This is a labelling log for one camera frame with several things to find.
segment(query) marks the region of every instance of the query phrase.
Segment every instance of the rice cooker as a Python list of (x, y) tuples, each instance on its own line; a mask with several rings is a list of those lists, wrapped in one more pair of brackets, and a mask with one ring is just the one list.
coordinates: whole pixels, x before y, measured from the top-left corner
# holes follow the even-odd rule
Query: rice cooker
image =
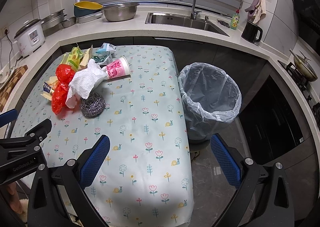
[(24, 22), (24, 26), (20, 28), (14, 39), (23, 57), (31, 55), (35, 50), (44, 43), (44, 34), (41, 27), (41, 20), (35, 19)]

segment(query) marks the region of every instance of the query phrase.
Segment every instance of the kitchen sink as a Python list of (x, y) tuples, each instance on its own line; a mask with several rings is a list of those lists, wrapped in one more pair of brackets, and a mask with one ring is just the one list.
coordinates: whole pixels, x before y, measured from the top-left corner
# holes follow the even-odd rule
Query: kitchen sink
[(148, 13), (146, 24), (165, 24), (185, 28), (196, 28), (228, 36), (225, 32), (223, 32), (222, 29), (218, 28), (209, 20), (204, 21), (203, 19), (199, 18), (197, 18), (196, 20), (191, 20), (188, 16), (182, 16), (177, 14)]

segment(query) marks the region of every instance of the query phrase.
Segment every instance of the metal screw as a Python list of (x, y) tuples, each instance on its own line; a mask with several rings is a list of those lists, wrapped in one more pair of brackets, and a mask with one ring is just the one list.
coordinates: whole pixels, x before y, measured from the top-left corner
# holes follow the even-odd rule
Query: metal screw
[(39, 170), (43, 170), (45, 168), (45, 164), (40, 164), (39, 166), (38, 166), (38, 169)]
[(75, 163), (76, 163), (76, 161), (74, 159), (70, 159), (70, 160), (68, 160), (67, 165), (73, 166)]
[(252, 165), (253, 164), (253, 160), (251, 158), (246, 158), (245, 159), (246, 164), (248, 165)]
[(276, 163), (276, 167), (279, 168), (279, 169), (281, 169), (281, 168), (282, 168), (282, 164), (279, 163), (279, 162), (277, 162), (277, 163)]

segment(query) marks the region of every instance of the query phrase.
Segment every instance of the power cord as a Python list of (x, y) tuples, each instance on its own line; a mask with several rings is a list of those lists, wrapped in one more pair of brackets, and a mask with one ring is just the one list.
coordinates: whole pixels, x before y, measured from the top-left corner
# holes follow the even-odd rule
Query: power cord
[(8, 37), (8, 30), (7, 29), (4, 31), (4, 33), (7, 36), (8, 40), (9, 40), (9, 42), (11, 44), (11, 50), (10, 50), (10, 53), (9, 53), (9, 71), (10, 71), (10, 69), (11, 69), (11, 64), (10, 64), (11, 60), (10, 59), (11, 59), (11, 52), (12, 52), (12, 42), (11, 42), (10, 38)]

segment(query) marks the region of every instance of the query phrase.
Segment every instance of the white tissue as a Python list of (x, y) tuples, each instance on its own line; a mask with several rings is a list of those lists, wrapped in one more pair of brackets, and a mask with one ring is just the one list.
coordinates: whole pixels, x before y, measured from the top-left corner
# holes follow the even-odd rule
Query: white tissue
[(76, 106), (76, 100), (79, 100), (80, 97), (88, 99), (90, 92), (106, 77), (107, 74), (101, 70), (94, 59), (90, 59), (88, 68), (76, 72), (72, 81), (69, 83), (66, 105), (69, 108), (74, 108)]

